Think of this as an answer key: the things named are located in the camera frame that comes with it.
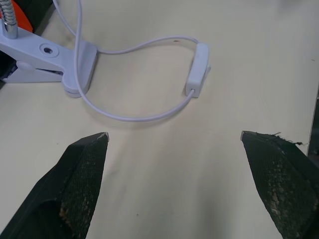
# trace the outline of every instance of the white cord switch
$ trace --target white cord switch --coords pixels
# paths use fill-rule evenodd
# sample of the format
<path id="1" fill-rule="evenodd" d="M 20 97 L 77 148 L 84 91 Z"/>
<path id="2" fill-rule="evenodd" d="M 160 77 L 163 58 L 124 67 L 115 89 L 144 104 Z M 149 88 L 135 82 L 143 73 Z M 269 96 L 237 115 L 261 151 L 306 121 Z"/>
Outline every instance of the white cord switch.
<path id="1" fill-rule="evenodd" d="M 188 96 L 191 90 L 195 90 L 193 97 L 198 98 L 203 88 L 205 78 L 211 67 L 209 62 L 209 47 L 207 44 L 199 43 L 196 47 L 196 53 L 187 78 L 185 93 Z"/>

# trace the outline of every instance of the orange object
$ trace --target orange object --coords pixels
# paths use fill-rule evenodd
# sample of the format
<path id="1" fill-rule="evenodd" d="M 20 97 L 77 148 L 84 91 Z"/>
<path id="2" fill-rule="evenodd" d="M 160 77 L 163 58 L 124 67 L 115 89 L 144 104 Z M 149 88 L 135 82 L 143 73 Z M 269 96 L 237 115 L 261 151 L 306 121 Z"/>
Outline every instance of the orange object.
<path id="1" fill-rule="evenodd" d="M 16 4 L 14 1 L 12 1 L 13 8 L 15 11 L 15 16 L 16 16 L 16 21 L 18 22 L 18 26 L 23 28 L 24 30 L 33 32 L 33 27 L 31 23 L 29 22 L 28 18 L 22 11 L 22 9 L 19 7 L 18 4 Z"/>

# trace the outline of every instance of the white power cord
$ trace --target white power cord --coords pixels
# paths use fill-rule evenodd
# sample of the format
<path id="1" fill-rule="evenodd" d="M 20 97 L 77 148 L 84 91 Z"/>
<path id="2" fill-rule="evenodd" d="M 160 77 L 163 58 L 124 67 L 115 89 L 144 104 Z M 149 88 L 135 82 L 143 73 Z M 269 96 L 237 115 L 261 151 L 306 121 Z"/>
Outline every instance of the white power cord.
<path id="1" fill-rule="evenodd" d="M 109 112 L 105 112 L 102 109 L 98 108 L 97 106 L 95 106 L 93 103 L 91 103 L 89 101 L 89 99 L 85 96 L 85 94 L 83 93 L 83 90 L 80 86 L 79 83 L 79 76 L 78 76 L 78 60 L 79 60 L 79 48 L 80 48 L 80 41 L 81 41 L 81 34 L 82 34 L 82 3 L 81 0 L 78 0 L 78 22 L 77 22 L 77 30 L 76 32 L 74 32 L 74 30 L 71 28 L 71 26 L 69 25 L 69 23 L 66 21 L 65 17 L 63 16 L 59 5 L 57 3 L 56 0 L 53 0 L 53 3 L 55 5 L 55 8 L 61 18 L 61 20 L 63 21 L 64 25 L 69 29 L 69 31 L 75 35 L 75 54 L 74 54 L 74 69 L 75 69 L 75 79 L 76 79 L 76 84 L 79 90 L 79 93 L 81 95 L 81 97 L 83 98 L 83 100 L 91 107 L 93 108 L 96 112 L 101 113 L 107 117 L 110 117 L 112 119 L 115 120 L 121 120 L 121 121 L 130 121 L 130 122 L 147 122 L 147 121 L 154 121 L 154 120 L 160 120 L 169 116 L 172 116 L 174 114 L 176 114 L 177 112 L 179 112 L 181 109 L 183 109 L 191 100 L 191 98 L 194 96 L 195 94 L 195 90 L 191 90 L 190 93 L 188 94 L 188 96 L 185 98 L 185 100 L 183 100 L 178 106 L 176 106 L 175 108 L 171 109 L 170 111 L 167 111 L 165 113 L 156 115 L 156 116 L 151 116 L 151 117 L 143 117 L 143 118 L 131 118 L 131 117 L 122 117 L 122 116 L 117 116 L 114 114 L 111 114 Z M 124 54 L 124 53 L 128 53 L 128 52 L 132 52 L 135 50 L 138 50 L 140 48 L 145 47 L 146 45 L 149 45 L 151 43 L 155 43 L 158 41 L 163 41 L 163 40 L 169 40 L 169 39 L 182 39 L 182 40 L 188 40 L 188 41 L 192 41 L 196 44 L 198 44 L 198 40 L 196 40 L 195 38 L 192 37 L 188 37 L 188 36 L 167 36 L 167 37 L 161 37 L 161 38 L 157 38 L 154 40 L 150 40 L 147 42 L 144 42 L 142 44 L 139 44 L 135 47 L 129 48 L 129 49 L 125 49 L 125 50 L 121 50 L 121 51 L 107 51 L 107 50 L 103 50 L 103 49 L 98 49 L 98 51 L 100 53 L 104 53 L 104 54 L 113 54 L 113 55 L 117 55 L 117 54 Z"/>

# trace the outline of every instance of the white clamp lamp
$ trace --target white clamp lamp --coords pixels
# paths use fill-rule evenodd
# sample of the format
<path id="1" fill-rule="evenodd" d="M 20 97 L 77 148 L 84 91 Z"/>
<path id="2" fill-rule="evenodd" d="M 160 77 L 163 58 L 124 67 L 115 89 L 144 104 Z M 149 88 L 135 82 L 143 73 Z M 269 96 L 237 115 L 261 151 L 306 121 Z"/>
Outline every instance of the white clamp lamp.
<path id="1" fill-rule="evenodd" d="M 70 97 L 82 97 L 97 112 L 116 120 L 146 122 L 172 116 L 184 108 L 192 97 L 199 97 L 204 80 L 210 71 L 209 48 L 207 44 L 199 43 L 187 36 L 168 36 L 142 43 L 136 47 L 122 51 L 107 51 L 98 49 L 92 43 L 81 40 L 82 5 L 78 0 L 78 24 L 75 32 L 63 16 L 56 0 L 53 0 L 56 10 L 66 27 L 76 37 L 75 49 L 70 50 L 35 35 L 17 26 L 11 0 L 0 0 L 2 24 L 0 26 L 0 51 L 16 60 L 16 69 L 3 81 L 6 83 L 29 82 L 62 82 L 66 94 Z M 168 39 L 189 40 L 197 44 L 196 53 L 189 73 L 185 100 L 172 110 L 153 117 L 130 118 L 104 112 L 93 105 L 85 96 L 89 90 L 91 77 L 96 62 L 97 53 L 124 54 L 144 46 Z"/>

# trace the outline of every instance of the beige table surface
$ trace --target beige table surface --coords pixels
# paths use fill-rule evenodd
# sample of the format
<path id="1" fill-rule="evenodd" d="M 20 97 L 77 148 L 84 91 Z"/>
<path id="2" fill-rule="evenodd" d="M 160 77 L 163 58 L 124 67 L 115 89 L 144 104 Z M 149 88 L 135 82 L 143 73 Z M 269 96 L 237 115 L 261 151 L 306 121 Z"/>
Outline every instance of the beige table surface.
<path id="1" fill-rule="evenodd" d="M 72 26 L 76 1 L 61 3 Z M 318 0 L 83 0 L 83 38 L 110 50 L 170 34 L 211 46 L 198 99 L 152 123 L 108 119 L 60 83 L 0 91 L 0 231 L 79 138 L 110 143 L 88 239 L 279 239 L 251 175 L 242 130 L 309 142 L 319 83 Z M 44 36 L 72 47 L 56 14 Z M 175 106 L 193 57 L 173 43 L 100 56 L 88 97 L 127 116 Z"/>

